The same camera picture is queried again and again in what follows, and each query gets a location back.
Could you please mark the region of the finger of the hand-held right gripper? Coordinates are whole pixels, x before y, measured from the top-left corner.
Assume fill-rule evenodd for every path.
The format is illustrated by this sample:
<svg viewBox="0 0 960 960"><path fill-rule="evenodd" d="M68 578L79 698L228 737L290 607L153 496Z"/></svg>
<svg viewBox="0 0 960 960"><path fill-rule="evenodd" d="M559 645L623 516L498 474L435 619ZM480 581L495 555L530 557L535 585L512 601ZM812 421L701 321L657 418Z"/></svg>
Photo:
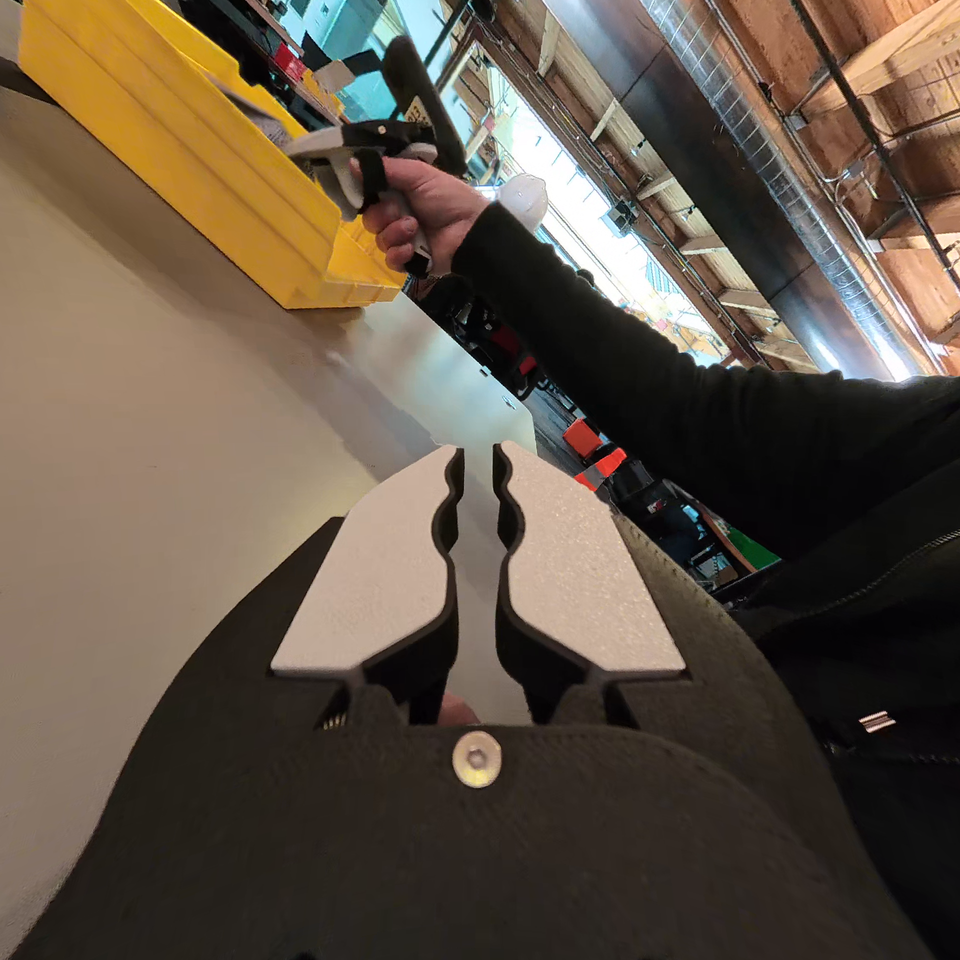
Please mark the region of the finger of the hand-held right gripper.
<svg viewBox="0 0 960 960"><path fill-rule="evenodd" d="M350 150L344 140L344 126L329 126L294 138L285 146L285 156L309 177L329 166L350 173Z"/></svg>

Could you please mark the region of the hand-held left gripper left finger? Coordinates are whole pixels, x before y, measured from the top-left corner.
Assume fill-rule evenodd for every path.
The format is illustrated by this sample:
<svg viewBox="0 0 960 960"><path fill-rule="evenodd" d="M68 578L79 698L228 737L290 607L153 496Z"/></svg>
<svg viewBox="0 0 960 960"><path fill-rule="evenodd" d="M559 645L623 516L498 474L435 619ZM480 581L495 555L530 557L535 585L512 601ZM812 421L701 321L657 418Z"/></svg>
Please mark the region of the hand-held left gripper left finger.
<svg viewBox="0 0 960 960"><path fill-rule="evenodd" d="M277 677L379 686L437 722L458 655L450 551L464 450L444 445L370 490L342 519L270 662Z"/></svg>

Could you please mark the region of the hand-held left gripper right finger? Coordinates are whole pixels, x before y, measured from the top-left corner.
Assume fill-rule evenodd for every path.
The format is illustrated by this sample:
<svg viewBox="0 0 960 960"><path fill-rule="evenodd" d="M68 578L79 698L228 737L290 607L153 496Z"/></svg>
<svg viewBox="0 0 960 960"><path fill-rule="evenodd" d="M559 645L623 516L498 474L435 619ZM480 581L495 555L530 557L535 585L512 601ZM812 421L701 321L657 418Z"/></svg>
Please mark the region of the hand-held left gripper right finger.
<svg viewBox="0 0 960 960"><path fill-rule="evenodd" d="M611 510L569 475L505 440L491 482L499 570L495 648L546 725L573 688L672 682L688 665Z"/></svg>

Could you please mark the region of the yellow plastic bin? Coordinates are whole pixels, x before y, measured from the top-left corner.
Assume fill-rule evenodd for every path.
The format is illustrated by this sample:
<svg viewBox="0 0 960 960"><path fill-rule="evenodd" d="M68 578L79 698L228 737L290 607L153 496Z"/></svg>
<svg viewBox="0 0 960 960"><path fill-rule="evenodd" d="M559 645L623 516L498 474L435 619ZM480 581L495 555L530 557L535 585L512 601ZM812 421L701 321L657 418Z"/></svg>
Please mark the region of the yellow plastic bin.
<svg viewBox="0 0 960 960"><path fill-rule="evenodd" d="M162 2L30 1L18 65L54 102L286 309L392 301L404 276L371 234L246 116L306 129Z"/></svg>

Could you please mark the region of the person's right forearm black sleeve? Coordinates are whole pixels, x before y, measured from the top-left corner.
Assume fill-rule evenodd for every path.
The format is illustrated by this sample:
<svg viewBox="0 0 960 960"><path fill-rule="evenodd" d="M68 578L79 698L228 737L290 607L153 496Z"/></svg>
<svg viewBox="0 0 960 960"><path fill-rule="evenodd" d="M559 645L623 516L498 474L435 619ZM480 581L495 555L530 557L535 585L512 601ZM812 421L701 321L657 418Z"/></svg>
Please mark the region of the person's right forearm black sleeve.
<svg viewBox="0 0 960 960"><path fill-rule="evenodd" d="M777 556L810 547L798 477L776 450L767 367L698 366L598 294L500 204L482 204L452 258L606 436Z"/></svg>

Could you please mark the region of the person's right hand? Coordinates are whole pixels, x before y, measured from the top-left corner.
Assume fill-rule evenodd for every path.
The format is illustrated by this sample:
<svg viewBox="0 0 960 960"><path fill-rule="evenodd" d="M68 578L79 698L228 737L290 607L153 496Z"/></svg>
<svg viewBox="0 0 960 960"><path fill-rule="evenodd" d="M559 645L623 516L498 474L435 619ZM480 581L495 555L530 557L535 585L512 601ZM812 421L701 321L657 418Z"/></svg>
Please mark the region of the person's right hand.
<svg viewBox="0 0 960 960"><path fill-rule="evenodd" d="M383 168L394 196L383 198L363 215L390 269L403 271L422 233L431 250L433 275L444 277L452 259L489 202L472 186L417 159L386 157Z"/></svg>

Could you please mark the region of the orange reflective safety vest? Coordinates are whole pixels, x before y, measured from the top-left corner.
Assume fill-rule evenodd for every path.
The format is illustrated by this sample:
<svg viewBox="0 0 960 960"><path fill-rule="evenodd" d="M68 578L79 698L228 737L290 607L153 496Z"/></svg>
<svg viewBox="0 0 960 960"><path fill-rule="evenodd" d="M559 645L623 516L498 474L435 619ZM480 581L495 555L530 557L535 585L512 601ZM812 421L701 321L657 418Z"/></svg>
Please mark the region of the orange reflective safety vest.
<svg viewBox="0 0 960 960"><path fill-rule="evenodd" d="M622 447L603 438L585 417L577 417L561 435L564 443L582 461L582 469L575 479L594 494L627 461Z"/></svg>

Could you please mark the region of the white rounded object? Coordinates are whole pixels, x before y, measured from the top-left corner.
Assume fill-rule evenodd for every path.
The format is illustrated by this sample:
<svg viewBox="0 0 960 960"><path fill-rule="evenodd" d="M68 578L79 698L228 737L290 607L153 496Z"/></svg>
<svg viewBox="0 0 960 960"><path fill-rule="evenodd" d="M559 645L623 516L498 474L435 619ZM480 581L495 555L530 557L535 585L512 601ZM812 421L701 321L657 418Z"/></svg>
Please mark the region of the white rounded object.
<svg viewBox="0 0 960 960"><path fill-rule="evenodd" d="M520 173L497 187L496 201L535 234L549 210L546 182L534 174Z"/></svg>

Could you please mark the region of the green board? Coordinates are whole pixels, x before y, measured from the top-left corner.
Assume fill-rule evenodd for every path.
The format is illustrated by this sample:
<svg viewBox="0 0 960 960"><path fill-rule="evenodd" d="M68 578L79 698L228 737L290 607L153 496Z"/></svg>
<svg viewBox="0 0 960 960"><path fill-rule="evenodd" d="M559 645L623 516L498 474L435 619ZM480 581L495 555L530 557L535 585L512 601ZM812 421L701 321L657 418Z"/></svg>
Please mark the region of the green board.
<svg viewBox="0 0 960 960"><path fill-rule="evenodd" d="M713 514L701 513L701 522L713 534L737 576L754 574L780 562L779 556Z"/></svg>

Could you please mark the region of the person's black jacket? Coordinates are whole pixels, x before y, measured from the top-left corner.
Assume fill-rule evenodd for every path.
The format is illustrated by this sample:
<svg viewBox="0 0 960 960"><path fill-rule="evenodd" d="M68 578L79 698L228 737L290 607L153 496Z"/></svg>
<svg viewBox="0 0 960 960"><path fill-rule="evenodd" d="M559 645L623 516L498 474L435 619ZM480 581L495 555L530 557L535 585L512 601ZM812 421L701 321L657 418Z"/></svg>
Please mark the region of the person's black jacket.
<svg viewBox="0 0 960 960"><path fill-rule="evenodd" d="M782 569L738 610L793 695L867 852L936 958L958 958L958 379L770 374Z"/></svg>

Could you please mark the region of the silver ventilation duct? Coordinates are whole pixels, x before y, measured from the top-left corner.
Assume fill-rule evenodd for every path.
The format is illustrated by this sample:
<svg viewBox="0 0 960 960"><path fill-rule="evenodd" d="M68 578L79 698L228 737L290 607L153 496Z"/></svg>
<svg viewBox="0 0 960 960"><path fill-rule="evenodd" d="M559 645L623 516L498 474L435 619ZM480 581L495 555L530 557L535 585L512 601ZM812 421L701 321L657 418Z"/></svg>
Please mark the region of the silver ventilation duct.
<svg viewBox="0 0 960 960"><path fill-rule="evenodd" d="M850 377L895 381L942 373L903 299L882 276L811 169L786 119L762 91L762 75L716 2L643 2L666 46L709 104L810 256L802 297L821 330L811 356Z"/></svg>

